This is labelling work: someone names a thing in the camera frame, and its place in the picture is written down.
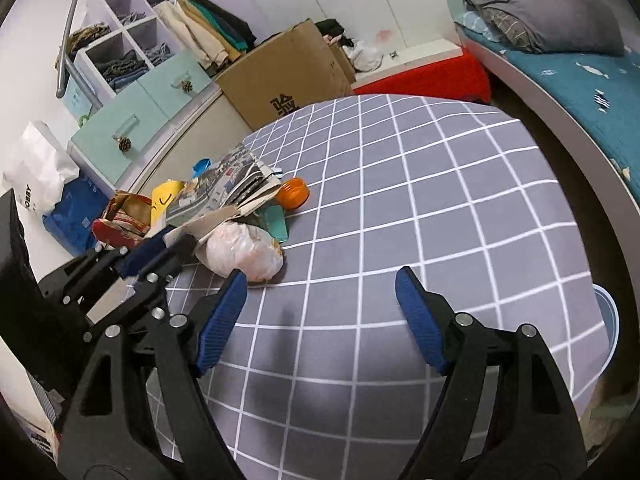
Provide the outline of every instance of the orange lid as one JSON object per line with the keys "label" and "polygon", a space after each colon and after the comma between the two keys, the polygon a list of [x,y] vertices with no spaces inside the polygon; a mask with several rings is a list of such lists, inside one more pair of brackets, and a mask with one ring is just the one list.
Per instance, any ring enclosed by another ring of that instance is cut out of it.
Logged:
{"label": "orange lid", "polygon": [[309,188],[300,177],[287,180],[276,195],[277,202],[284,209],[297,209],[309,198]]}

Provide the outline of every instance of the gray pillowcase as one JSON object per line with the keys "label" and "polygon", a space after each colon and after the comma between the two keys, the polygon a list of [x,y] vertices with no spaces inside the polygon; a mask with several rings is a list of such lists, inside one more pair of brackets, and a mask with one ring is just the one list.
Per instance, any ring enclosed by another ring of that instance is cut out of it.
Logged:
{"label": "gray pillowcase", "polygon": [[601,0],[465,0],[488,17],[491,9],[515,17],[527,31],[528,52],[597,52],[623,56],[618,20]]}

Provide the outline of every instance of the blue gripper pad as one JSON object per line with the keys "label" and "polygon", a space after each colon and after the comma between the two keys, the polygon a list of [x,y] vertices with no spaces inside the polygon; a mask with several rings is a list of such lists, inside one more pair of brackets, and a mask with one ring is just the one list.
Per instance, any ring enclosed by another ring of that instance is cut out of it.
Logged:
{"label": "blue gripper pad", "polygon": [[218,306],[204,324],[198,338],[198,355],[196,368],[201,375],[213,368],[220,361],[220,356],[229,341],[231,331],[242,312],[247,295],[246,276],[238,272],[227,285],[222,297],[218,298]]}
{"label": "blue gripper pad", "polygon": [[443,352],[444,334],[431,315],[428,305],[424,303],[408,272],[412,271],[402,268],[396,273],[396,298],[398,298],[409,329],[418,343],[422,358],[428,365],[436,368],[440,374],[444,374],[447,367],[447,360]]}
{"label": "blue gripper pad", "polygon": [[123,260],[116,264],[115,270],[118,275],[123,279],[129,276],[137,276],[151,260],[166,249],[164,235],[172,229],[175,228],[168,225],[159,233],[151,238],[145,238],[136,245]]}

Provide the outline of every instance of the plastic bag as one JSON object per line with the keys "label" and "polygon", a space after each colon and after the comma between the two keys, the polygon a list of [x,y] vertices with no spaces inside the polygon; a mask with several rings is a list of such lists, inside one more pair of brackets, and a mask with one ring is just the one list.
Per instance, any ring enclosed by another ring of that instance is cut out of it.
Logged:
{"label": "plastic bag", "polygon": [[16,201],[39,216],[53,211],[65,184],[78,178],[80,171],[41,121],[27,125],[8,160],[2,173],[5,187],[13,187]]}
{"label": "plastic bag", "polygon": [[267,231],[237,222],[224,222],[213,229],[196,256],[223,278],[240,269],[249,282],[270,280],[282,268],[280,244]]}
{"label": "plastic bag", "polygon": [[382,52],[374,46],[366,46],[361,41],[353,48],[344,46],[342,49],[358,72],[371,72],[382,64]]}
{"label": "plastic bag", "polygon": [[80,172],[78,178],[65,184],[62,200],[50,215],[42,217],[42,223],[71,255],[80,256],[95,245],[91,225],[108,202],[93,181]]}

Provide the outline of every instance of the blue bucket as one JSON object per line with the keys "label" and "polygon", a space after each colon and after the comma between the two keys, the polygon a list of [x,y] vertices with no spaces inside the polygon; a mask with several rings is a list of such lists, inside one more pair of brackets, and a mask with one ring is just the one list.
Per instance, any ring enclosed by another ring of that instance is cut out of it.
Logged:
{"label": "blue bucket", "polygon": [[193,170],[193,174],[191,175],[191,178],[196,178],[200,176],[201,174],[203,174],[205,171],[209,169],[209,166],[211,166],[211,160],[209,158],[203,158],[199,160],[191,168]]}
{"label": "blue bucket", "polygon": [[618,315],[616,302],[613,301],[611,295],[604,288],[594,283],[593,291],[596,294],[596,300],[598,301],[602,320],[604,321],[604,327],[607,331],[607,338],[609,339],[609,355],[607,355],[607,360],[602,365],[602,369],[598,374],[601,375],[607,366],[609,366],[613,354],[616,351],[616,346],[618,346],[618,337],[620,336],[620,316]]}

